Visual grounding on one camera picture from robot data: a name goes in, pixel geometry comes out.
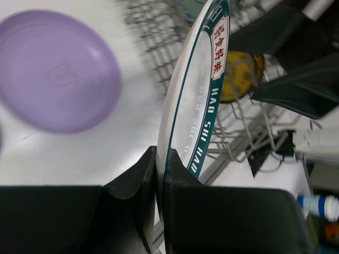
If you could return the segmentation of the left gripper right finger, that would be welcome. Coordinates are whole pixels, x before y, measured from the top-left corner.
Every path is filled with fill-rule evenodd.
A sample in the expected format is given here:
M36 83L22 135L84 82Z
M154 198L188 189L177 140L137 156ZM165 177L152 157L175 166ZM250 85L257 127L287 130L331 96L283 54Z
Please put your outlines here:
M267 188L200 183L176 150L168 155L163 220L167 253L314 253L295 198Z

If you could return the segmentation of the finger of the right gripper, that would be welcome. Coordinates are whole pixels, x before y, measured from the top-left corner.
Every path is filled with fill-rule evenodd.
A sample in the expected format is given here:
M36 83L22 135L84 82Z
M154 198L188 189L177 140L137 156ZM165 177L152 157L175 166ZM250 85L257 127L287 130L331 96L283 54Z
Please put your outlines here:
M232 33L229 50L275 57L315 57L331 48L331 35L291 6L278 6Z
M252 98L320 119L338 107L338 55L327 55L261 85Z

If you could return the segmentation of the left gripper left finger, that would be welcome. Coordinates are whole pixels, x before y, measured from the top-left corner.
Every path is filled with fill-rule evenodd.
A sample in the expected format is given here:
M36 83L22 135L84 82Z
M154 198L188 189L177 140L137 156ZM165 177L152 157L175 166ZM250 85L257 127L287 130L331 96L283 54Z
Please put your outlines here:
M151 253L155 159L104 186L1 187L1 253Z

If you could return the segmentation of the white plate floral rim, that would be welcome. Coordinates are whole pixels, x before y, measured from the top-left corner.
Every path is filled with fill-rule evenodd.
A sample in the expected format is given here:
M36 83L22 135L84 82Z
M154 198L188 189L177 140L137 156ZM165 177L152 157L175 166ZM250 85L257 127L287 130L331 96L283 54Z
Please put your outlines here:
M207 1L195 19L167 90L156 155L156 233L164 235L165 175L177 152L184 169L199 178L216 120L230 34L228 1Z

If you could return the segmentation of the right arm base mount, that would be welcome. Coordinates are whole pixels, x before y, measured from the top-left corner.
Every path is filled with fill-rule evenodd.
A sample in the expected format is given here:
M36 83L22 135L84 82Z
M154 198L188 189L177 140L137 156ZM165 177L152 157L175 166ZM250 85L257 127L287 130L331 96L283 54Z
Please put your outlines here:
M289 158L292 158L292 161L294 161L295 145L292 140L293 133L293 130L283 130L278 132L278 135L274 138L274 142L278 141L284 134L287 136L283 138L283 142L278 147L277 151L274 151L268 143L254 151L250 151L249 147L246 148L246 152L248 153L247 161L253 177L255 177L258 173L267 174L276 172L281 167L282 163L288 161ZM262 169L262 166L268 157L272 157L277 160L278 165L275 168Z

